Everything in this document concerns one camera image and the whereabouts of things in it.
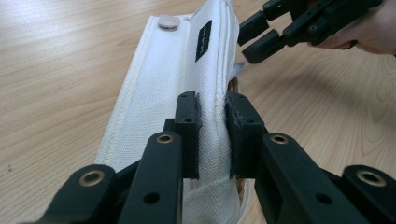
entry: white bag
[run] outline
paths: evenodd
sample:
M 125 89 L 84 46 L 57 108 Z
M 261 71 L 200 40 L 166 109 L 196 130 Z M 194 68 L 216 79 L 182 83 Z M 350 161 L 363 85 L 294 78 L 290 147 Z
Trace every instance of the white bag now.
M 106 128 L 96 163 L 116 172 L 140 160 L 151 135 L 173 118 L 177 96 L 200 94 L 199 180 L 184 180 L 183 223 L 236 223 L 240 202 L 230 178 L 225 93 L 239 23 L 230 0 L 208 0 L 192 15 L 150 17 Z

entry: hand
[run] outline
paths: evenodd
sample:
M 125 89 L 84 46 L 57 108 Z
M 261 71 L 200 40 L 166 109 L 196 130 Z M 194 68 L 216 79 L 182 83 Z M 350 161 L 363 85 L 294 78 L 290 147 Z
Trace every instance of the hand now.
M 396 0 L 383 0 L 363 17 L 315 46 L 324 49 L 347 49 L 351 40 L 356 47 L 375 54 L 396 54 Z

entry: fabric tag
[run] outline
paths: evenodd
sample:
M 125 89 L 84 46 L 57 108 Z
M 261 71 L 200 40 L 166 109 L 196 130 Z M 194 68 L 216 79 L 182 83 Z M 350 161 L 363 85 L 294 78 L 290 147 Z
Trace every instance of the fabric tag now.
M 207 52 L 207 49 L 209 48 L 211 28 L 212 28 L 212 21 L 209 21 L 199 31 L 195 61 L 198 61 Z

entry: table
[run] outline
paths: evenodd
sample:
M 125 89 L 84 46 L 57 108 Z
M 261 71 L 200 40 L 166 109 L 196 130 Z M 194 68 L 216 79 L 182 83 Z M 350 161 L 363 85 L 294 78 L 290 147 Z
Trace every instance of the table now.
M 39 218 L 67 177 L 93 163 L 149 15 L 203 2 L 0 3 L 1 223 Z M 262 4 L 233 1 L 240 21 Z M 268 130 L 294 137 L 320 167 L 340 175 L 366 164 L 396 177 L 394 57 L 300 44 L 247 64 L 239 82 Z M 254 195 L 244 222 L 264 222 Z

